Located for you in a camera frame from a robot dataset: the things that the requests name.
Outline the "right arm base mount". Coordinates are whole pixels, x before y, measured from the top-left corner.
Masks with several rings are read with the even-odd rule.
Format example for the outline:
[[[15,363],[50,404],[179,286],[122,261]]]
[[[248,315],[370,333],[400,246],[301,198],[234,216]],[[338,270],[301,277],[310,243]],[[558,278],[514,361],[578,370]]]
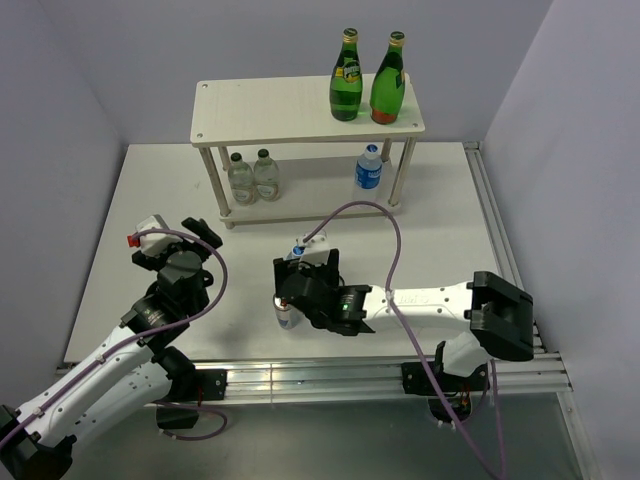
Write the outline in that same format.
[[[420,362],[402,363],[401,374],[405,394],[427,397],[429,411],[436,423],[454,425]],[[433,375],[451,409],[462,423],[468,420],[473,415],[474,409],[484,402],[490,387],[486,364],[478,367],[469,377],[458,377],[436,371],[433,371]]]

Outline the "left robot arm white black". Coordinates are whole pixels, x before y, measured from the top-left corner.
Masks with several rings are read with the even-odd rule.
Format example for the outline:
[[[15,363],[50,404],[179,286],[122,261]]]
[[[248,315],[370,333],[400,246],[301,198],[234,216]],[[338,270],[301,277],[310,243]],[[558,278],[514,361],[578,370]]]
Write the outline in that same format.
[[[210,311],[213,275],[203,267],[223,244],[188,217],[183,232],[161,216],[139,223],[128,243],[135,265],[156,279],[82,362],[18,408],[1,408],[1,462],[14,479],[60,479],[72,452],[147,403],[195,401],[202,376],[173,341]]]

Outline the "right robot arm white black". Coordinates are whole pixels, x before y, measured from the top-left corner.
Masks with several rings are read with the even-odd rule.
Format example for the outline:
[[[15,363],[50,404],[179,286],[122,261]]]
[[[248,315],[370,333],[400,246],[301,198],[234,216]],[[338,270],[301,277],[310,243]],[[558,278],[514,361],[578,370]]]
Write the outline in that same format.
[[[433,365],[435,383],[457,388],[490,359],[528,362],[534,357],[533,298],[502,277],[477,271],[469,282],[438,288],[397,289],[344,285],[338,260],[324,265],[273,262],[275,295],[311,325],[342,336],[408,326],[442,330]]]

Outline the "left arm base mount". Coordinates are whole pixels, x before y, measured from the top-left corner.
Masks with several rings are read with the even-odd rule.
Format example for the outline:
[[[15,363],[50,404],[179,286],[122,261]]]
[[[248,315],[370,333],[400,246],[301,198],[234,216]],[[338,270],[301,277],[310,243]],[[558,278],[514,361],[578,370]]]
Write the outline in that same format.
[[[227,386],[227,371],[194,370],[174,380],[169,393],[155,401],[156,425],[160,433],[180,441],[203,441],[220,435],[228,425],[228,417],[224,412],[208,405],[209,401],[222,401]],[[205,414],[218,417],[221,422],[216,430],[208,434],[185,435],[179,430],[193,429],[198,420]]]

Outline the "silver energy drink can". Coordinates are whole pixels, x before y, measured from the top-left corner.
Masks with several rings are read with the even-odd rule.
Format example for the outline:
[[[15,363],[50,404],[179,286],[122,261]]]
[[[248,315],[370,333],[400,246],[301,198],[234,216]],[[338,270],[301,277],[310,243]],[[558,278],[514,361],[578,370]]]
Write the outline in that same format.
[[[302,313],[297,308],[281,297],[274,296],[273,305],[278,324],[285,330],[295,328],[303,318]]]

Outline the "green glass bottle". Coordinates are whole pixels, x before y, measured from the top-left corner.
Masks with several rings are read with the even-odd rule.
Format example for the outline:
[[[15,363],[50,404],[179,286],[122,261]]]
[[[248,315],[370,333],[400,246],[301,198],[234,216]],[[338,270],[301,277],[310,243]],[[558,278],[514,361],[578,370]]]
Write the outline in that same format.
[[[342,46],[334,65],[329,90],[332,116],[339,121],[351,121],[358,116],[361,105],[363,81],[358,54],[358,31],[346,28]]]
[[[405,94],[403,47],[405,34],[393,31],[387,52],[376,72],[370,95],[371,118],[382,125],[394,123]]]

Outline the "water bottle blue cap front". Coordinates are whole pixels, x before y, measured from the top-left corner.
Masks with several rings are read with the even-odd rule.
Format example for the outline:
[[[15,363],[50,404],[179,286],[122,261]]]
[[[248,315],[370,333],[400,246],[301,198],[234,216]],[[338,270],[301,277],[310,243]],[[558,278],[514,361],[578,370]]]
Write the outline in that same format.
[[[303,246],[294,245],[289,253],[286,255],[286,260],[299,260],[304,254],[305,248]]]

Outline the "water bottle blue cap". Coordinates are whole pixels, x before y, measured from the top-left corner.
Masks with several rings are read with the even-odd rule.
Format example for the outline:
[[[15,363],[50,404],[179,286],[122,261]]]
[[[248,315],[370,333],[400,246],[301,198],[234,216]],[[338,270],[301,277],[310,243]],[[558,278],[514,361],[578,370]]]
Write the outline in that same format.
[[[355,164],[353,199],[374,202],[382,174],[382,159],[375,144],[369,144]]]
[[[303,246],[294,245],[289,253],[286,255],[286,260],[299,260],[304,254],[305,248]]]

